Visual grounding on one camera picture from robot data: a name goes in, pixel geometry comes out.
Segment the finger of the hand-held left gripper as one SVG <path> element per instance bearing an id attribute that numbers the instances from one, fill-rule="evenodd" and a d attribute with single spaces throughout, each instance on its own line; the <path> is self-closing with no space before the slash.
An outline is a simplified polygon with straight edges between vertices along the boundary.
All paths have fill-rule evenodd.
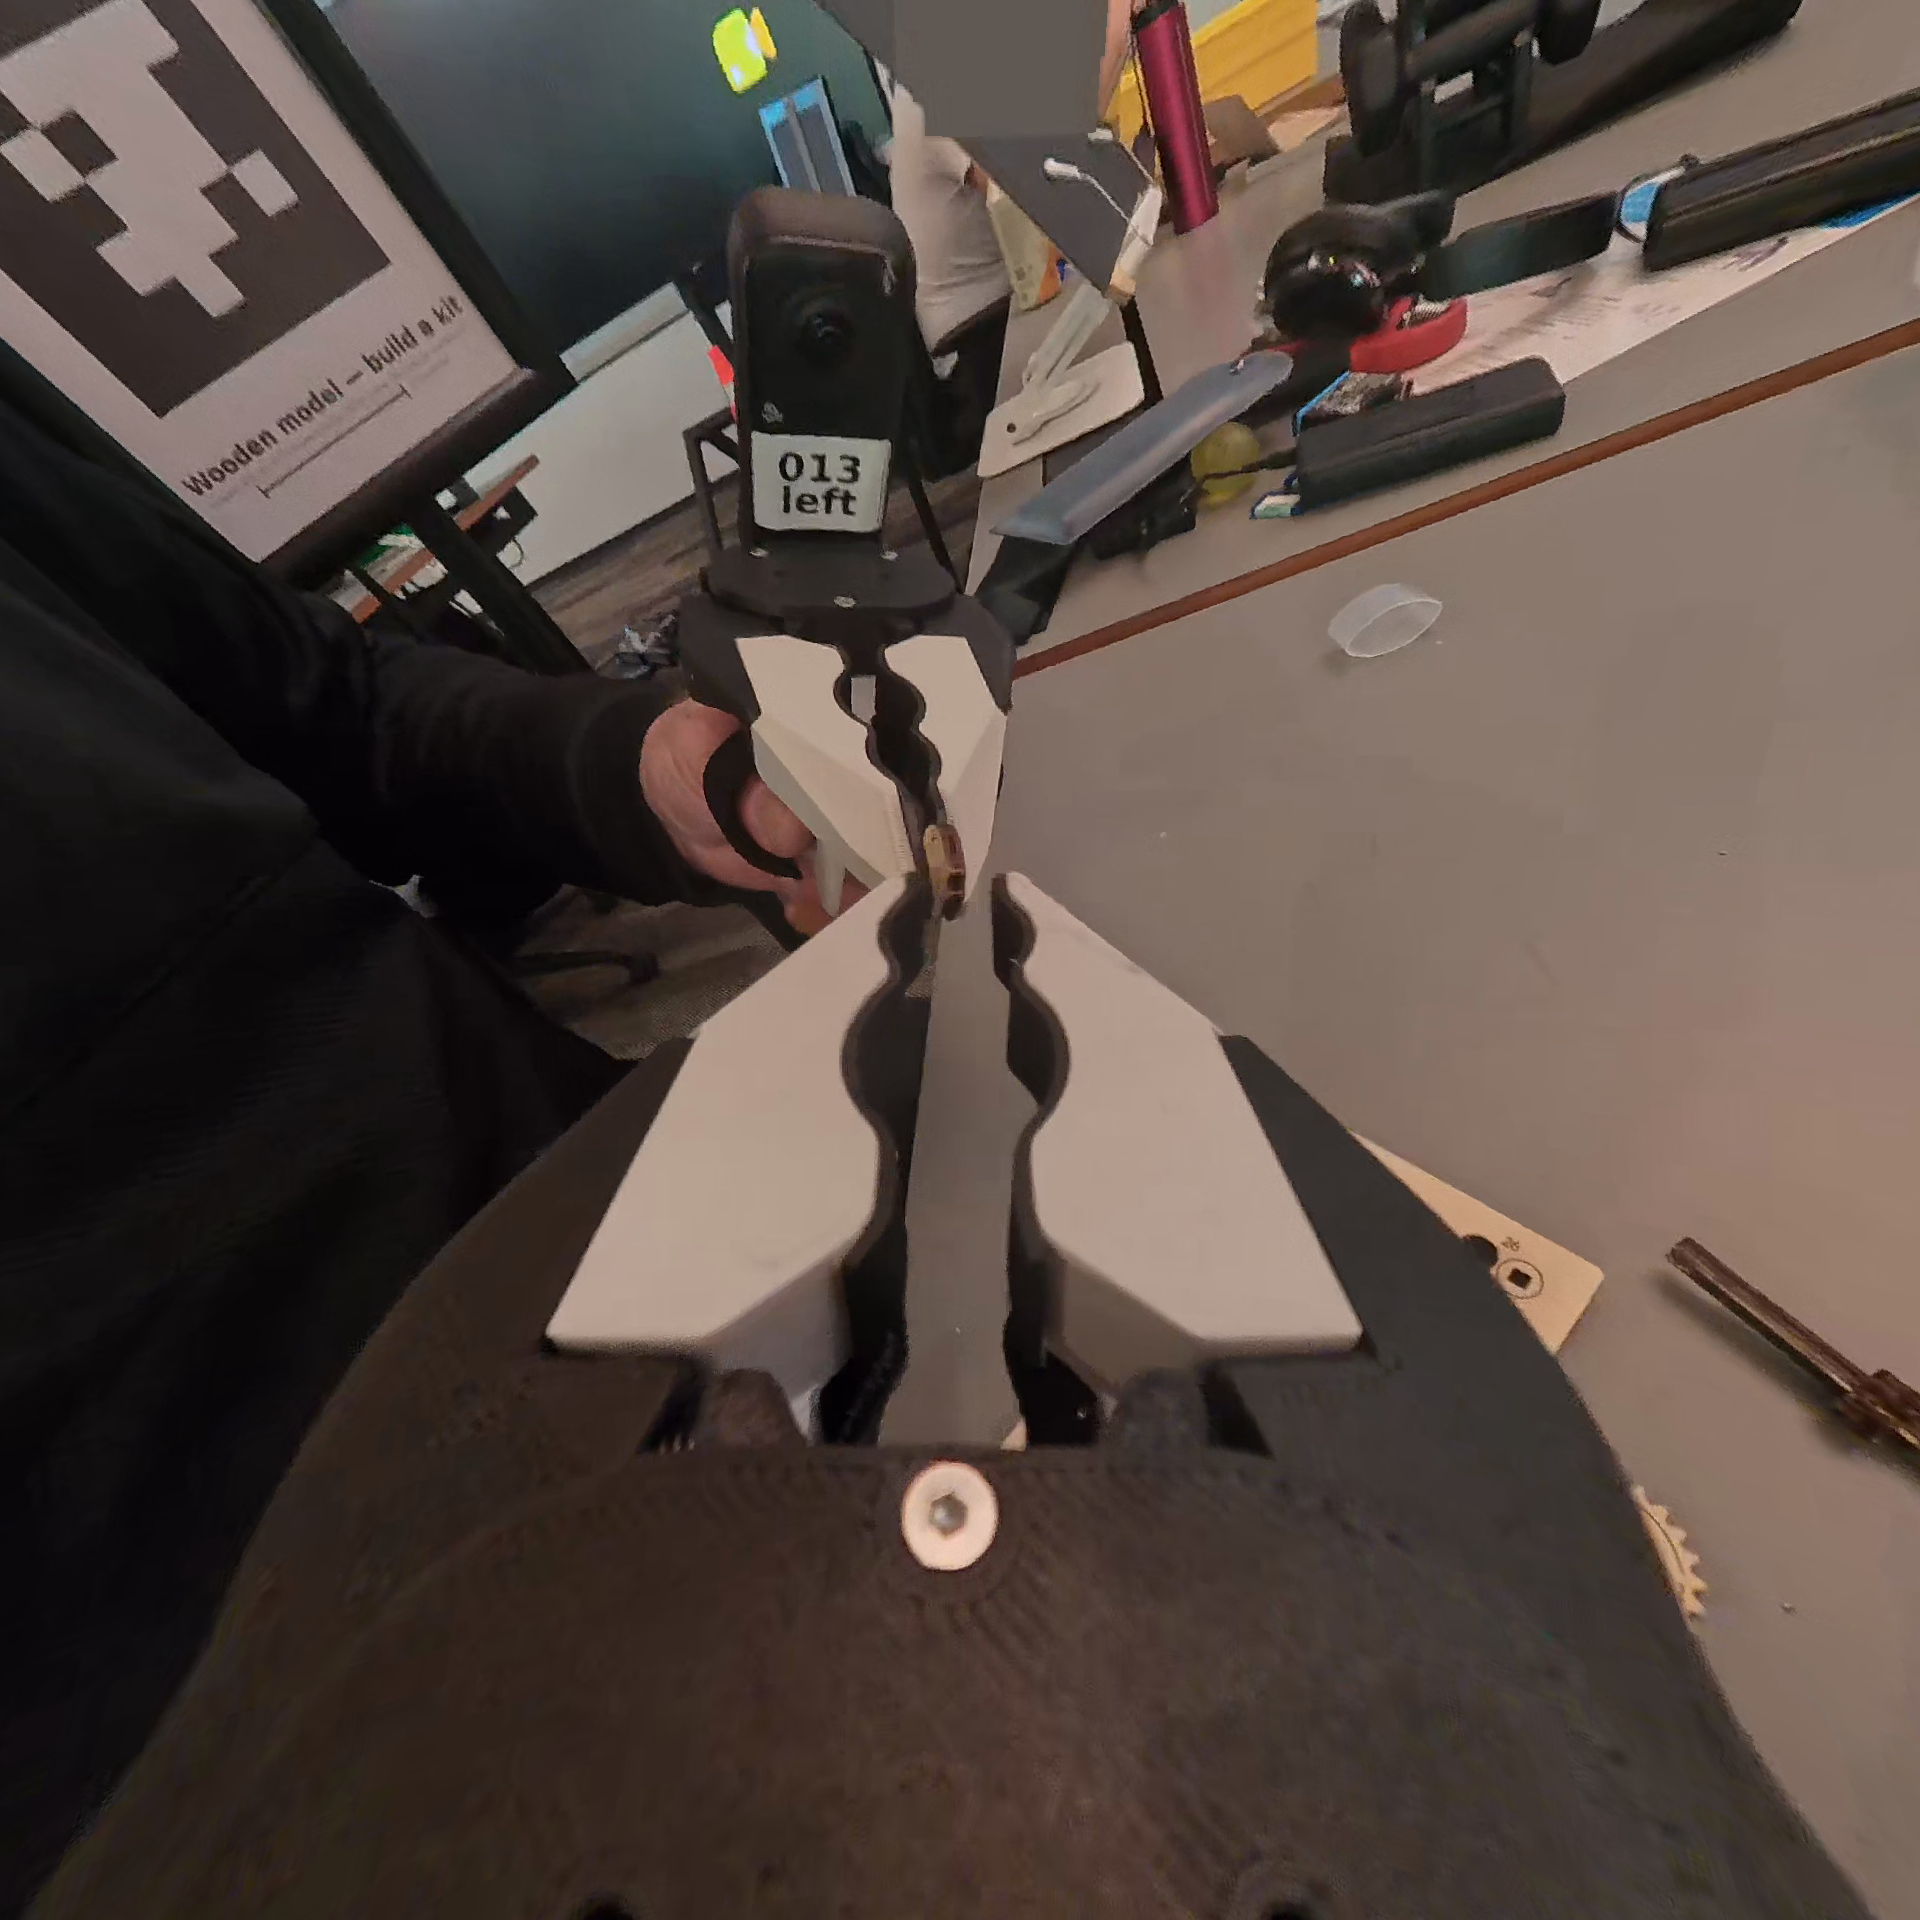
<path id="1" fill-rule="evenodd" d="M 929 821 L 956 826 L 970 884 L 991 850 L 1009 715 L 1006 633 L 917 633 L 879 649 L 878 750 L 903 788 L 908 845 L 922 858 Z"/>
<path id="2" fill-rule="evenodd" d="M 819 880 L 929 876 L 933 744 L 919 670 L 930 642 L 923 633 L 879 649 L 874 715 L 857 718 L 857 670 L 841 649 L 786 633 L 735 638 L 755 771 L 811 833 Z"/>

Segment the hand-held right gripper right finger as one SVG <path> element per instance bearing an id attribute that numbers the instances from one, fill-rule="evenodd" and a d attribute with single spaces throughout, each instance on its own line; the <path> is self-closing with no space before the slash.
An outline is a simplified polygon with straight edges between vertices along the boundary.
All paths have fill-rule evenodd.
<path id="1" fill-rule="evenodd" d="M 1001 1334 L 1027 1446 L 1143 1376 L 1345 1361 L 1362 1324 L 1255 1102 L 1259 1056 L 1031 878 L 991 883 L 1015 1146 Z"/>

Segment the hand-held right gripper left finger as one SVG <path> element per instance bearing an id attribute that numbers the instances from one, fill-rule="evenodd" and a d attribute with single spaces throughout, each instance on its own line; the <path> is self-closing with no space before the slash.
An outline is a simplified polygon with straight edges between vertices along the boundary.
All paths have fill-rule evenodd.
<path id="1" fill-rule="evenodd" d="M 887 880 L 713 1016 L 673 1070 L 547 1342 L 763 1373 L 828 1445 L 879 1430 L 908 1356 L 905 1192 L 937 922 Z"/>

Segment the wooden parts sheet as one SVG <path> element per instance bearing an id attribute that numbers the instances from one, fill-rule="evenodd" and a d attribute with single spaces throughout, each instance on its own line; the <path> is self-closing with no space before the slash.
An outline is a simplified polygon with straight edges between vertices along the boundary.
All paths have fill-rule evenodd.
<path id="1" fill-rule="evenodd" d="M 1599 1269 L 1372 1138 L 1356 1137 L 1356 1141 L 1417 1194 L 1428 1212 L 1490 1269 L 1534 1334 L 1558 1356 L 1599 1293 Z"/>

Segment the wooden wheel axle assembly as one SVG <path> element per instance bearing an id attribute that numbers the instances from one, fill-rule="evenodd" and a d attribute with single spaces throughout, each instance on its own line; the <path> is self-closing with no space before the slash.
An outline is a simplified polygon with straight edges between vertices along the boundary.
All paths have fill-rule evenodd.
<path id="1" fill-rule="evenodd" d="M 1887 1370 L 1868 1372 L 1761 1286 L 1743 1280 L 1693 1236 L 1666 1250 L 1668 1267 L 1761 1334 L 1831 1401 L 1833 1417 L 1858 1440 L 1918 1456 L 1918 1389 Z"/>

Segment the person's left forearm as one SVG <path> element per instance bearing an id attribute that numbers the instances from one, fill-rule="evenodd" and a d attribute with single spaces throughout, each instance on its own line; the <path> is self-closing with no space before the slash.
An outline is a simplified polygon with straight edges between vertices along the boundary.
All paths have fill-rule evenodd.
<path id="1" fill-rule="evenodd" d="M 699 740 L 687 701 L 595 673 L 509 664 L 356 626 L 298 597 L 314 641 L 302 744 L 317 771 L 289 776 L 326 836 L 370 876 L 477 892 L 562 884 L 642 906 L 699 900 L 715 880 L 673 826 L 667 752 Z"/>

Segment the person's left hand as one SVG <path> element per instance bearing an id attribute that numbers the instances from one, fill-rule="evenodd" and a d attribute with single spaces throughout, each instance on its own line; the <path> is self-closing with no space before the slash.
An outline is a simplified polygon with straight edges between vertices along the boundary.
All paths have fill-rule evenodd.
<path id="1" fill-rule="evenodd" d="M 734 715 L 693 699 L 674 701 L 642 740 L 639 793 L 693 876 L 695 900 L 745 906 L 763 925 L 777 922 L 794 940 L 807 940 L 868 889 L 844 878 L 831 889 L 831 900 L 822 898 L 813 833 L 755 769 L 732 798 L 726 819 L 755 842 L 763 859 L 782 859 L 794 873 L 773 873 L 741 856 L 706 798 L 709 762 L 738 733 Z"/>

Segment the black flat board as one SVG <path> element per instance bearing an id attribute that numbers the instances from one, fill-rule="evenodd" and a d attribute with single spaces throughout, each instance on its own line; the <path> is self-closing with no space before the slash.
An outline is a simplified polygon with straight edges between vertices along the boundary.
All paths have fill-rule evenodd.
<path id="1" fill-rule="evenodd" d="M 1164 194 L 1113 129 L 985 136 L 967 150 L 1082 278 L 1117 304 L 1134 300 L 1161 227 Z"/>

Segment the black monitor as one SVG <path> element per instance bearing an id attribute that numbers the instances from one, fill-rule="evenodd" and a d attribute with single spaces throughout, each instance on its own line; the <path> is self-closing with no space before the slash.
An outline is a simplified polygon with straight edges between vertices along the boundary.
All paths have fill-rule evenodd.
<path id="1" fill-rule="evenodd" d="M 341 3 L 326 25 L 542 342 L 574 354 L 723 258 L 777 185 L 765 114 L 821 82 L 878 156 L 867 52 L 807 3 Z"/>

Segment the blue grey plastic lid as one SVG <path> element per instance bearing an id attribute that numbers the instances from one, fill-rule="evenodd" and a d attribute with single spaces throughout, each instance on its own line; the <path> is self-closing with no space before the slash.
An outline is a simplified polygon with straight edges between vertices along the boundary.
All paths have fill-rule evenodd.
<path id="1" fill-rule="evenodd" d="M 1075 547 L 1107 517 L 1149 490 L 1166 468 L 1183 465 L 1215 428 L 1241 419 L 1287 385 L 1291 354 L 1246 352 L 1203 368 L 1135 416 L 1061 477 L 1017 507 L 991 520 L 988 531 L 1003 542 Z"/>

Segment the framed marker sign board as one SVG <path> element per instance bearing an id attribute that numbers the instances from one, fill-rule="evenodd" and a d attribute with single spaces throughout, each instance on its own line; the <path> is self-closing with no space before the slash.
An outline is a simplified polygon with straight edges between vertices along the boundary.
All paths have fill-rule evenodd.
<path id="1" fill-rule="evenodd" d="M 325 580 L 572 388 L 321 4 L 2 4 L 2 332 L 245 557 Z"/>

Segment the yellow box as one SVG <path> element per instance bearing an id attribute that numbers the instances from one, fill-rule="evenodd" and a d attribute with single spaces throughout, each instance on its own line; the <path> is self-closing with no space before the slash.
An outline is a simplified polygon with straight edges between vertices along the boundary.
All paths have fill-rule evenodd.
<path id="1" fill-rule="evenodd" d="M 1295 114 L 1311 114 L 1305 129 L 1318 130 L 1340 105 L 1338 80 L 1321 74 L 1321 4 L 1311 3 L 1241 3 L 1203 4 L 1186 3 L 1198 98 L 1210 117 L 1206 136 L 1212 160 L 1235 162 L 1257 150 L 1253 136 L 1239 133 L 1241 121 L 1230 118 L 1230 133 L 1215 125 L 1213 107 L 1239 101 L 1255 117 L 1262 137 L 1274 123 Z M 1134 140 L 1149 133 L 1145 94 L 1139 77 L 1139 61 L 1126 59 L 1121 68 L 1116 92 L 1107 110 L 1108 125 Z"/>

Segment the black headset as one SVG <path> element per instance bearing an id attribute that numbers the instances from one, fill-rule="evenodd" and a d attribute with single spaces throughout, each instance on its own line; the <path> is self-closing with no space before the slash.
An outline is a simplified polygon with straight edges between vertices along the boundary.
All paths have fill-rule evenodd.
<path id="1" fill-rule="evenodd" d="M 1386 324 L 1423 258 L 1452 234 L 1444 189 L 1383 203 L 1325 203 L 1267 253 L 1259 312 L 1276 342 L 1349 342 Z"/>

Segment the black long pouch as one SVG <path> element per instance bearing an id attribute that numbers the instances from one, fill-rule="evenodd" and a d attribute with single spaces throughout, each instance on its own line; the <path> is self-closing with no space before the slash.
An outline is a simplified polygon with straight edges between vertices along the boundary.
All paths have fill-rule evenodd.
<path id="1" fill-rule="evenodd" d="M 1685 160 L 1652 193 L 1650 272 L 1825 227 L 1918 193 L 1918 92 L 1714 160 Z"/>
<path id="2" fill-rule="evenodd" d="M 1321 512 L 1545 442 L 1565 410 L 1550 364 L 1526 356 L 1359 416 L 1305 426 L 1285 491 L 1295 517 Z"/>

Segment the red coiled band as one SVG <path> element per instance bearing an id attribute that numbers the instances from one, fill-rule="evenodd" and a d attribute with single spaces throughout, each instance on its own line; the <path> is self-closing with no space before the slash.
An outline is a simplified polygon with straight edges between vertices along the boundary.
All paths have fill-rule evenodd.
<path id="1" fill-rule="evenodd" d="M 1365 377 L 1413 377 L 1460 348 L 1470 312 L 1466 298 L 1395 302 L 1380 328 L 1350 342 L 1349 370 Z"/>

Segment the black dumbbell rack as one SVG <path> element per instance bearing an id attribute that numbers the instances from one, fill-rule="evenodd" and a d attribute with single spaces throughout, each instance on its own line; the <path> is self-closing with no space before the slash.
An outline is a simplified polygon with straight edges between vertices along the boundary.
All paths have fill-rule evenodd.
<path id="1" fill-rule="evenodd" d="M 1349 133 L 1324 196 L 1460 196 L 1637 112 L 1782 35 L 1797 3 L 1374 3 L 1338 24 Z"/>

